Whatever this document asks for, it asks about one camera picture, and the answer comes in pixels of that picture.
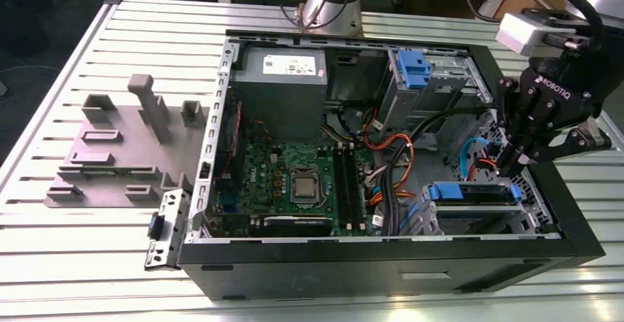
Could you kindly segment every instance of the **slotted aluminum table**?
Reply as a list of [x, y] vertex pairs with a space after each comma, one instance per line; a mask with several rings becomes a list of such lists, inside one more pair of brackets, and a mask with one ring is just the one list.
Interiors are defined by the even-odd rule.
[[[227, 28], [295, 31], [279, 9], [240, 4], [124, 0], [104, 4], [0, 169], [0, 316], [184, 315], [184, 321], [624, 320], [624, 158], [617, 150], [560, 162], [558, 169], [606, 256], [548, 272], [493, 294], [211, 302], [184, 272], [144, 272], [145, 209], [48, 209], [57, 166], [91, 93], [139, 105], [128, 76], [151, 74], [169, 106], [214, 100]], [[525, 58], [474, 20], [365, 13], [367, 37], [486, 45], [506, 75]], [[609, 125], [606, 117], [602, 126]], [[616, 144], [621, 135], [610, 132]]]

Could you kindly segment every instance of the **red wire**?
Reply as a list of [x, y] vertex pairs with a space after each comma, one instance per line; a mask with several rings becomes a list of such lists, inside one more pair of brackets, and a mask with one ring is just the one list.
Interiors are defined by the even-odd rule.
[[477, 161], [470, 165], [470, 170], [467, 171], [466, 181], [471, 181], [474, 179], [474, 177], [477, 176], [477, 162], [486, 163], [486, 164], [492, 165], [494, 168], [498, 167], [496, 162], [493, 162], [492, 160], [489, 160], [486, 158], [478, 158]]

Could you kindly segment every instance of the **metal bracket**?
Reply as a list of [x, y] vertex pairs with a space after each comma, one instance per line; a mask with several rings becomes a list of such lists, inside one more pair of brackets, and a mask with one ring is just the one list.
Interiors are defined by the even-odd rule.
[[160, 207], [153, 213], [147, 232], [151, 242], [145, 257], [145, 271], [180, 269], [178, 257], [190, 200], [190, 194], [183, 189], [164, 192]]

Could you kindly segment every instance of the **blue tab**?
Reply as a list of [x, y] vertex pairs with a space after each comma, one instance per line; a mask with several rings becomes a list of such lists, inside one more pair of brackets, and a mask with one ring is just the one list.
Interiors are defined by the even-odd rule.
[[409, 219], [411, 218], [413, 214], [417, 212], [418, 210], [418, 202], [414, 202], [410, 209], [409, 209], [409, 212], [406, 213], [406, 215], [402, 217], [402, 220], [401, 222], [398, 223], [398, 230], [402, 229], [402, 227], [407, 224], [407, 221]]
[[431, 196], [431, 200], [438, 200], [439, 199], [439, 192], [438, 192], [438, 186], [437, 185], [430, 185], [429, 186], [429, 195]]
[[398, 68], [406, 77], [406, 87], [410, 90], [421, 90], [427, 87], [431, 78], [431, 65], [418, 50], [399, 50]]
[[442, 199], [463, 199], [461, 187], [457, 183], [438, 183], [437, 186]]
[[516, 202], [522, 200], [522, 190], [514, 184], [510, 185], [510, 195], [513, 196]]

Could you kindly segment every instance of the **blue cable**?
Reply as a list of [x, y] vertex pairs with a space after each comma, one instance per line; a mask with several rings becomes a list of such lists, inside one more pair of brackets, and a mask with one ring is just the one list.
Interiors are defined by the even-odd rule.
[[467, 150], [470, 149], [470, 144], [471, 142], [481, 142], [485, 146], [488, 146], [489, 141], [483, 137], [471, 137], [465, 143], [463, 147], [461, 148], [461, 153], [459, 153], [459, 173], [461, 173], [461, 178], [467, 177]]

